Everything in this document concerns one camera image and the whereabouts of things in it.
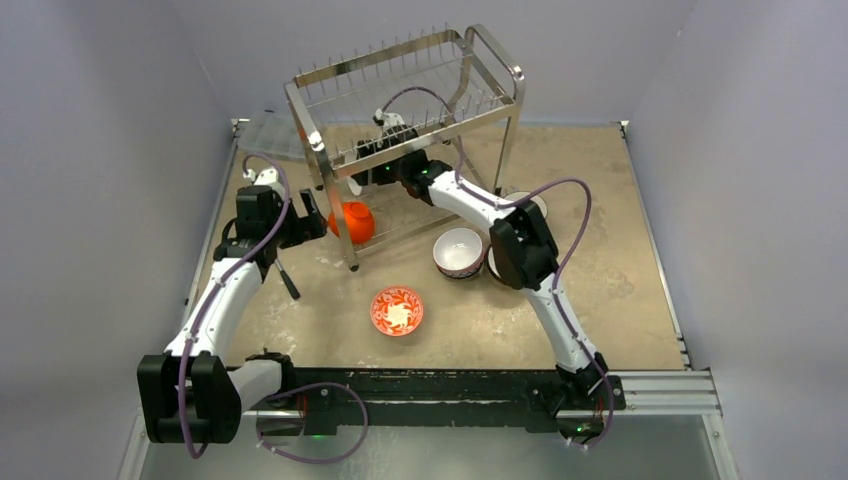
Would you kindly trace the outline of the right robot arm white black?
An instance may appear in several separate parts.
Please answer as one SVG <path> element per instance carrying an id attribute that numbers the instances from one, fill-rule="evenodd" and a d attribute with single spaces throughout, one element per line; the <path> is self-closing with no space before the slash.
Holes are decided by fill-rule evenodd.
<path id="1" fill-rule="evenodd" d="M 461 170 L 460 164 L 429 158 L 418 145 L 377 168 L 379 179 L 398 182 L 411 197 L 487 230 L 500 278 L 525 296 L 547 335 L 569 404 L 588 405 L 601 387 L 614 394 L 603 356 L 582 329 L 560 283 L 576 248 L 559 253 L 530 195 L 507 201 L 467 181 Z"/>

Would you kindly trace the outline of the stainless steel dish rack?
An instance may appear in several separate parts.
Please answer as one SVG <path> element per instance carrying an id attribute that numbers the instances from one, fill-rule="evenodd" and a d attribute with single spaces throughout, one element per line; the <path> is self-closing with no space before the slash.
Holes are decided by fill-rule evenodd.
<path id="1" fill-rule="evenodd" d="M 342 204 L 362 179 L 375 187 L 406 154 L 437 145 L 466 154 L 472 132 L 504 123 L 493 179 L 485 184 L 477 163 L 465 171 L 499 194 L 526 95 L 518 62 L 482 24 L 459 32 L 444 27 L 370 47 L 351 57 L 329 58 L 285 84 L 290 112 L 316 188 L 325 192 L 337 218 L 341 253 L 352 271 L 361 256 L 450 220 L 450 214 L 404 215 L 378 228 L 376 237 L 354 243 Z"/>

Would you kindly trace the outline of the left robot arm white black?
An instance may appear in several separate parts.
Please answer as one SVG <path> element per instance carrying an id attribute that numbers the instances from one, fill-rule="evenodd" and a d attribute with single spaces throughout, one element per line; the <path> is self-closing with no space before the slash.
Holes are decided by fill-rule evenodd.
<path id="1" fill-rule="evenodd" d="M 221 231 L 210 278 L 197 305 L 163 353 L 144 356 L 137 367 L 152 442 L 197 448 L 229 443 L 246 410 L 262 400 L 284 409 L 297 399 L 298 382 L 289 356 L 264 351 L 230 370 L 222 355 L 269 270 L 281 266 L 279 250 L 327 233 L 327 221 L 312 191 L 305 188 L 298 194 L 304 215 L 298 215 L 281 187 L 238 190 L 236 215 Z"/>

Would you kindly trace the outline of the orange white floral bowl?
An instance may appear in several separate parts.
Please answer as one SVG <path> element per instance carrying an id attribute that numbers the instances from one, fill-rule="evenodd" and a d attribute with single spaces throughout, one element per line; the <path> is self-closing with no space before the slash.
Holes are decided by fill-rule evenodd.
<path id="1" fill-rule="evenodd" d="M 374 297 L 370 306 L 373 326 L 390 337 L 402 337 L 414 332 L 421 325 L 423 317 L 421 296 L 406 286 L 384 288 Z"/>

